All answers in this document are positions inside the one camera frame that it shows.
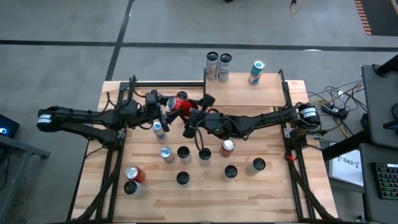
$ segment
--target red soda can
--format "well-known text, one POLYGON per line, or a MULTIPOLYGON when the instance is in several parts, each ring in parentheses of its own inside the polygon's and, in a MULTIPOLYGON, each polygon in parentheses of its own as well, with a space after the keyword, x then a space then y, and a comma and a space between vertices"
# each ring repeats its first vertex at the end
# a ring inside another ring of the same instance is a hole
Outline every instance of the red soda can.
POLYGON ((127 168, 126 170, 126 177, 129 180, 136 181, 138 183, 142 183, 145 180, 145 172, 138 168, 137 166, 132 166, 127 168))
POLYGON ((224 140, 221 143, 221 147, 220 147, 220 154, 223 157, 229 157, 232 155, 232 152, 234 151, 235 148, 235 143, 232 142, 232 140, 224 140))
POLYGON ((169 111, 182 110, 183 116, 189 116, 191 108, 198 109, 198 106, 179 96, 172 96, 167 100, 167 109, 169 111))

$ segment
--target wooden tabletop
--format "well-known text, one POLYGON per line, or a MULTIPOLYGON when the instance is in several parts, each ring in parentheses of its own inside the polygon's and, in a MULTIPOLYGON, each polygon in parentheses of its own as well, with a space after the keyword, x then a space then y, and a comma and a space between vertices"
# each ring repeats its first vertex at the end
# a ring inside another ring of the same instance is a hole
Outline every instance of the wooden tabletop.
MULTIPOLYGON (((260 81, 266 82, 267 76, 260 81)), ((307 102, 304 82, 288 81, 293 104, 298 101, 307 102)), ((98 110, 106 103, 105 92, 110 91, 111 98, 116 101, 120 82, 105 82, 99 100, 98 110)), ((206 93, 216 93, 217 83, 210 87, 206 84, 206 93)), ((188 97, 200 99, 203 88, 138 88, 138 94, 157 89, 163 95, 186 91, 188 97)), ((279 94, 264 95, 264 98, 279 97, 279 94)), ((271 112, 273 109, 264 105, 240 106, 236 104, 219 105, 214 108, 224 114, 255 116, 271 112)), ((198 162, 198 151, 192 139, 182 136, 183 123, 178 118, 170 126, 166 139, 157 140, 151 130, 128 129, 124 147, 123 163, 119 180, 114 222, 295 222, 292 185, 290 183, 287 162, 284 160, 285 147, 281 126, 259 129, 250 135, 248 141, 234 140, 235 151, 229 158, 221 157, 218 150, 221 140, 206 133, 203 135, 205 146, 212 152, 211 165, 201 167, 198 162), (178 159, 173 164, 166 164, 159 156, 162 146, 168 146, 174 153, 180 146, 187 146, 192 154, 192 163, 183 165, 178 159), (254 177, 246 175, 245 168, 254 158, 261 157, 266 162, 266 169, 254 177), (232 164, 238 168, 236 180, 224 183, 221 174, 224 168, 232 164), (147 194, 143 197, 126 195, 123 190, 127 182, 125 170, 130 166, 139 166, 147 174, 144 186, 147 194), (180 171, 190 174, 192 185, 189 189, 180 188, 175 181, 180 171)), ((310 144, 317 141, 308 140, 310 144)), ((100 147, 96 141, 90 142, 88 152, 100 147)), ((329 213, 336 216, 336 208, 323 163, 322 154, 317 149, 303 150, 310 188, 329 213)), ((100 150, 85 161, 80 185, 73 208, 72 218, 81 215, 94 199, 101 185, 106 150, 100 150)), ((104 204, 103 215, 108 210, 109 194, 104 204)), ((303 193, 303 210, 306 205, 303 193)))

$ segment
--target cylindrical motor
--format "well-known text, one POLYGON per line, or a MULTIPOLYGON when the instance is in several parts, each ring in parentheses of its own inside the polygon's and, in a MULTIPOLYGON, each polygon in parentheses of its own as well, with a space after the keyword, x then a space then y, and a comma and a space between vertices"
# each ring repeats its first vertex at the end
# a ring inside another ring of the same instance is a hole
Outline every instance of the cylindrical motor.
POLYGON ((266 168, 266 162, 261 158, 256 158, 246 167, 246 173, 254 176, 266 168))
POLYGON ((208 148, 204 148, 199 151, 200 165, 203 167, 210 166, 211 151, 208 148))
POLYGON ((230 54, 222 54, 218 64, 218 81, 227 82, 229 77, 229 63, 232 60, 230 54))
POLYGON ((124 184, 124 192, 128 195, 133 195, 133 196, 143 196, 147 193, 142 184, 133 180, 124 184))
POLYGON ((237 174, 238 174, 237 168, 235 166, 229 165, 225 167, 222 179, 224 182, 230 182, 237 176, 237 174))
POLYGON ((191 154, 189 153, 189 148, 187 146, 181 146, 177 150, 177 155, 181 159, 181 162, 185 165, 188 165, 192 161, 191 154))
POLYGON ((261 60, 255 60, 253 67, 251 68, 249 75, 249 83, 255 85, 259 83, 262 70, 266 67, 266 64, 261 60))
POLYGON ((183 188, 189 188, 191 186, 189 174, 187 172, 179 172, 177 174, 177 183, 183 188))
POLYGON ((172 150, 169 147, 163 147, 160 150, 160 156, 164 159, 166 163, 173 163, 174 162, 174 155, 172 150))
POLYGON ((230 140, 230 139, 224 140, 220 146, 220 154, 223 157, 229 157, 232 155, 234 148, 235 148, 235 144, 234 144, 234 142, 232 142, 232 140, 230 140))
POLYGON ((309 124, 319 125, 321 123, 317 108, 309 103, 299 106, 298 113, 300 118, 309 124))
POLYGON ((159 121, 154 122, 154 125, 152 126, 152 130, 155 132, 156 137, 158 139, 166 138, 166 132, 164 132, 164 130, 162 128, 162 124, 159 121))
POLYGON ((145 172, 137 166, 132 166, 126 169, 126 178, 142 183, 145 180, 145 172))
POLYGON ((169 111, 182 110, 183 116, 189 116, 189 111, 191 108, 198 109, 198 106, 179 96, 173 96, 167 100, 167 109, 169 111))
POLYGON ((208 80, 217 79, 217 66, 218 66, 218 54, 216 52, 209 52, 206 56, 206 78, 208 80))

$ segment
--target concrete floor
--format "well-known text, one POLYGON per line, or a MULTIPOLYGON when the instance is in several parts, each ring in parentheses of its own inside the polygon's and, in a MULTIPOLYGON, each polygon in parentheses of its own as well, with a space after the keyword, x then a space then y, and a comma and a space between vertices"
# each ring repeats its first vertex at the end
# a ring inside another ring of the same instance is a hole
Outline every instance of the concrete floor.
MULTIPOLYGON (((0 40, 115 42, 128 0, 0 2, 0 40)), ((290 1, 136 0, 124 42, 205 44, 318 45, 397 47, 398 37, 364 33, 353 0, 307 0, 296 15, 290 1)), ((305 80, 308 91, 339 86, 361 78, 361 66, 383 63, 390 52, 308 52, 299 50, 217 50, 233 56, 231 71, 248 72, 255 59, 267 72, 284 69, 286 79, 305 80)), ((210 49, 127 48, 120 51, 113 80, 199 80, 210 49)), ((95 110, 113 47, 0 45, 0 114, 19 123, 17 138, 52 152, 33 158, 28 181, 18 195, 11 220, 29 223, 66 219, 87 141, 69 133, 42 133, 35 127, 40 108, 59 105, 95 110)), ((357 97, 364 101, 363 92, 357 97)), ((363 111, 349 114, 347 124, 361 130, 363 111)), ((322 117, 325 129, 335 124, 322 117)), ((340 141, 334 130, 325 139, 340 141)), ((339 217, 363 213, 361 195, 333 189, 339 217)))

